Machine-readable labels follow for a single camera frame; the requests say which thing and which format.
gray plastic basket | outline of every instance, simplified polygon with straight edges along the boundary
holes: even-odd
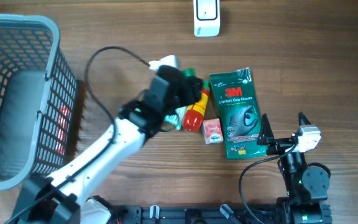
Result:
[[[0,190],[65,163],[77,85],[59,41],[49,18],[0,14]]]

small red box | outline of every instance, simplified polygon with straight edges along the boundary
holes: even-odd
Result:
[[[205,144],[217,144],[223,142],[223,134],[219,118],[204,120],[203,134]]]

green package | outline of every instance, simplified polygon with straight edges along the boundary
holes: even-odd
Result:
[[[213,96],[218,106],[228,159],[266,156],[267,146],[258,146],[260,113],[250,68],[211,74]]]

white device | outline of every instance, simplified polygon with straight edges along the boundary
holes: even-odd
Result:
[[[193,0],[194,35],[214,37],[221,28],[220,0]]]
[[[321,139],[321,131],[317,126],[314,124],[301,125],[299,126],[298,132],[301,136],[298,136],[298,144],[293,152],[307,152],[315,149]]]

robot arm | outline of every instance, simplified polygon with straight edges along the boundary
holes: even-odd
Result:
[[[103,156],[96,159],[90,166],[74,178],[73,182],[64,185],[60,191],[66,196],[76,195],[76,203],[82,206],[89,198],[93,190],[103,182],[117,167],[118,163],[137,152],[145,141],[145,134],[139,132],[139,128],[127,119],[116,118],[117,138],[116,143],[104,152]],[[66,166],[52,172],[51,177],[54,187],[62,183],[67,176],[83,167],[95,155],[97,155],[111,139],[113,127],[110,125],[107,131],[87,148],[80,156]]]
[[[168,59],[163,64],[178,65],[175,58]],[[151,65],[150,69],[155,70],[155,65]],[[183,72],[173,66],[157,66],[156,76],[143,100],[132,100],[119,110],[115,130],[110,125],[85,152],[48,177],[24,182],[12,215],[20,214],[19,223],[79,223],[81,206],[118,163],[157,134],[166,115],[200,100],[203,81],[196,78],[192,70]],[[110,144],[113,132],[116,138]],[[67,178],[72,178],[89,161],[93,162],[67,182]],[[40,198],[45,200],[34,206]],[[16,221],[13,218],[7,223]]]

